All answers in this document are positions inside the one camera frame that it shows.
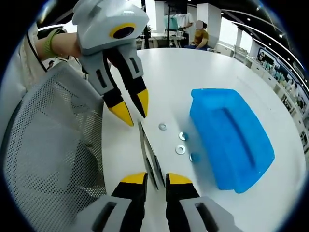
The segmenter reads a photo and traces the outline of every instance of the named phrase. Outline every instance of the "monitor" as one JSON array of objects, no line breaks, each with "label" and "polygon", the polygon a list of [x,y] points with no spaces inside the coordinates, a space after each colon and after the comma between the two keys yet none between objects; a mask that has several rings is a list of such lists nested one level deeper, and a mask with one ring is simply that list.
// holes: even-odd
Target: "monitor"
[{"label": "monitor", "polygon": [[[164,16],[165,28],[168,28],[168,16]],[[176,17],[169,18],[169,29],[170,30],[178,30],[178,23]]]}]

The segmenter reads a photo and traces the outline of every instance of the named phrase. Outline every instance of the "window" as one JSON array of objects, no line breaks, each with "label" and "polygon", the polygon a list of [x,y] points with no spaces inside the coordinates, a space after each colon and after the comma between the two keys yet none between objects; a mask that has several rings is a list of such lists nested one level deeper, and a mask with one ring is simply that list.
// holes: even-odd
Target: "window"
[{"label": "window", "polygon": [[234,46],[236,44],[237,31],[238,28],[235,24],[222,17],[219,41]]}]

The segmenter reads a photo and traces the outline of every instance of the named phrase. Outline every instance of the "white tabletop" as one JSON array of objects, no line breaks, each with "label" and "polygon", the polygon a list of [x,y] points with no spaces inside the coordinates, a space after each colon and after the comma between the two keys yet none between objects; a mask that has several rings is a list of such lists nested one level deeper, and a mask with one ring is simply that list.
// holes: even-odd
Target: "white tabletop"
[{"label": "white tabletop", "polygon": [[[190,178],[199,194],[211,197],[234,215],[236,225],[243,231],[274,231],[293,206],[305,177],[305,157],[297,129],[277,95],[244,64],[221,54],[181,48],[148,49],[138,54],[150,98],[143,125],[163,174],[172,172]],[[108,194],[124,176],[145,171],[137,126],[137,118],[141,116],[119,72],[115,67],[111,71],[135,126],[127,126],[104,109],[102,158]],[[214,183],[205,151],[189,117],[190,93],[194,88],[235,89],[255,112],[270,138],[275,160],[261,179],[243,194],[219,190]],[[166,131],[159,130],[161,122],[166,123]],[[178,138],[180,131],[189,134],[187,142]],[[175,153],[179,144],[187,147],[182,156]],[[189,160],[191,152],[200,155],[199,163]],[[160,191],[155,191],[148,181],[141,231],[169,231],[165,219],[165,191],[162,186]]]}]

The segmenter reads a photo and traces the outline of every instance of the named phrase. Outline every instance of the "yellow shirt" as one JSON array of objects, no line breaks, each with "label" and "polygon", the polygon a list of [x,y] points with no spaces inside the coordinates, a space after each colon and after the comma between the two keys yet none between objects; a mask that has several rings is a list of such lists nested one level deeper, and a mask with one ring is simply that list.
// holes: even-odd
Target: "yellow shirt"
[{"label": "yellow shirt", "polygon": [[203,39],[208,40],[208,32],[204,29],[198,29],[195,31],[194,44],[198,46]]}]

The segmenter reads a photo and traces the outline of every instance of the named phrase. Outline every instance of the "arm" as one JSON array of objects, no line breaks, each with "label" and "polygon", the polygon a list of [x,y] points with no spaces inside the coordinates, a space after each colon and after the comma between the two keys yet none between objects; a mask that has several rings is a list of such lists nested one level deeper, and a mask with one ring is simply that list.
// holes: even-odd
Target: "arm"
[{"label": "arm", "polygon": [[[48,38],[46,37],[35,43],[35,48],[41,60],[50,58],[46,54],[44,48],[44,44],[47,40]],[[51,41],[51,49],[55,54],[60,56],[73,56],[78,58],[81,55],[76,33],[62,33],[55,35]]]},{"label": "arm", "polygon": [[193,25],[193,23],[188,23],[187,25],[185,25],[185,26],[183,27],[183,29],[189,28],[189,27],[191,27],[192,25]]},{"label": "arm", "polygon": [[207,44],[208,39],[203,39],[202,42],[196,47],[196,49],[202,48]]}]

